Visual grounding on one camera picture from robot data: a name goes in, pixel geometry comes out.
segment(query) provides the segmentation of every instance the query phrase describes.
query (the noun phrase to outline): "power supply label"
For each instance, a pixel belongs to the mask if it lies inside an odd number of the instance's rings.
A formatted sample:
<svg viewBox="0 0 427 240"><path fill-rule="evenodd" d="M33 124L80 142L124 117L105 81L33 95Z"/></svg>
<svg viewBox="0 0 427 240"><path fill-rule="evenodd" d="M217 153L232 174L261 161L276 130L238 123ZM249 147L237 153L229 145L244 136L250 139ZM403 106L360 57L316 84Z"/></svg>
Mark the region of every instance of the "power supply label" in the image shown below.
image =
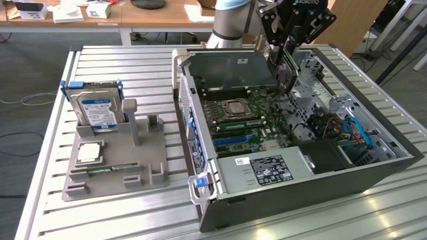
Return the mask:
<svg viewBox="0 0 427 240"><path fill-rule="evenodd" d="M109 110L109 99L82 100L84 113L92 127L97 129L113 128L117 124L114 113Z"/></svg>
<svg viewBox="0 0 427 240"><path fill-rule="evenodd" d="M261 186L293 179L281 155L252 159L249 163Z"/></svg>

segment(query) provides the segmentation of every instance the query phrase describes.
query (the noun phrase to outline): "aluminum table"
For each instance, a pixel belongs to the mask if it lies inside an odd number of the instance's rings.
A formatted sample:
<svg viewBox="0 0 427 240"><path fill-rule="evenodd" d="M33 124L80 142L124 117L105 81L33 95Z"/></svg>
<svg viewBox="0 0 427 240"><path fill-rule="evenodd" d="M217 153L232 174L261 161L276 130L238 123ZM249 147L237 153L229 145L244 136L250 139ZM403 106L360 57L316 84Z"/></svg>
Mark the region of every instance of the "aluminum table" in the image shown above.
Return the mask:
<svg viewBox="0 0 427 240"><path fill-rule="evenodd" d="M423 153L427 130L375 85L344 54L313 45ZM423 239L427 236L427 160L393 174L371 189L225 229L198 232L189 200L186 168L172 97L170 56L197 45L84 46L70 51L64 81L120 79L125 98L137 101L137 118L164 120L169 186L64 202L61 190L76 131L76 115L57 94L16 239ZM341 85L328 72L336 94Z"/></svg>

